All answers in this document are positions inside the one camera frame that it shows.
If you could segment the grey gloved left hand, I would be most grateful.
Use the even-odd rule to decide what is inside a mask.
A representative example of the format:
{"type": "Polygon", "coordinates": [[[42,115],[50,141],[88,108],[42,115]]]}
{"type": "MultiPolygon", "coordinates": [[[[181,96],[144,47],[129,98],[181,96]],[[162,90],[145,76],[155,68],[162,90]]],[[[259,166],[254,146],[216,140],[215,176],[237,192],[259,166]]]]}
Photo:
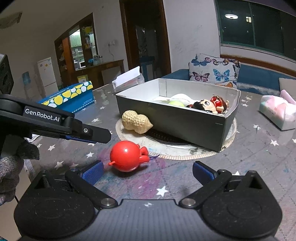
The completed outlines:
{"type": "Polygon", "coordinates": [[[14,199],[24,161],[39,158],[39,149],[36,145],[21,137],[6,137],[1,153],[1,205],[14,199]]]}

